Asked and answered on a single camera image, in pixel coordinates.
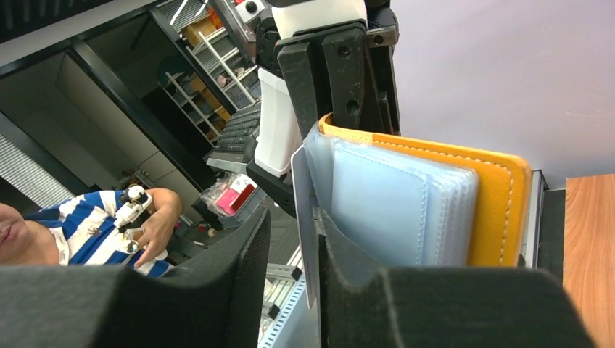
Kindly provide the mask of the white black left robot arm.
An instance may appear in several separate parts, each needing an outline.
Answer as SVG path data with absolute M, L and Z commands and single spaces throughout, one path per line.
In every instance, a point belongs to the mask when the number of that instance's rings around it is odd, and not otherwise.
M 261 86 L 255 152 L 247 175 L 288 215 L 284 182 L 313 124 L 400 133 L 393 54 L 399 24 L 389 1 L 267 1 L 256 27 Z

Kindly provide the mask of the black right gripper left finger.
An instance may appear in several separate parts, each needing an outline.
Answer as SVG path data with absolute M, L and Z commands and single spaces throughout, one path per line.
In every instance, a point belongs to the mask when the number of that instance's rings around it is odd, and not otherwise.
M 256 347 L 271 214 L 147 277 L 126 266 L 3 267 L 3 347 Z

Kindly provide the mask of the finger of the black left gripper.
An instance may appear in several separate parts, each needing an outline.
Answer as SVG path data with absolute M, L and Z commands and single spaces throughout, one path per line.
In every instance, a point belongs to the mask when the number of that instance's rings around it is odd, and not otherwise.
M 309 43 L 285 45 L 278 53 L 278 63 L 289 92 L 301 139 L 305 139 L 318 116 L 318 100 Z
M 334 124 L 357 128 L 364 97 L 364 36 L 362 28 L 348 28 L 322 42 L 331 88 Z

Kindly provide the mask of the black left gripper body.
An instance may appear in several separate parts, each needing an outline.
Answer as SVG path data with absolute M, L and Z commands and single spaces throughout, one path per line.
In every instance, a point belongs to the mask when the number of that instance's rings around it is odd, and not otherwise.
M 280 35 L 275 48 L 277 59 L 285 45 L 310 44 L 318 100 L 316 122 L 324 115 L 333 115 L 324 38 L 348 28 L 364 29 L 364 97 L 360 123 L 353 130 L 393 135 L 400 132 L 393 68 L 399 26 L 388 4 L 276 4 L 273 18 Z

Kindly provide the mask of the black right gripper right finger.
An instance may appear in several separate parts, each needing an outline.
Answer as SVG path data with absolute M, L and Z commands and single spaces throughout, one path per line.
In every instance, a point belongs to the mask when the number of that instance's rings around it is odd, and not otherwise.
M 313 210 L 323 347 L 592 347 L 562 285 L 526 268 L 382 265 Z

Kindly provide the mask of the yellow leather card holder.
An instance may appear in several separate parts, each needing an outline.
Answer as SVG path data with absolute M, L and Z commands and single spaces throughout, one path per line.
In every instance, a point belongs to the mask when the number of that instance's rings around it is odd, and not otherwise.
M 342 128 L 333 115 L 318 121 L 323 135 L 374 145 L 427 160 L 470 168 L 479 176 L 467 265 L 513 267 L 526 227 L 532 169 L 516 155 L 385 133 Z

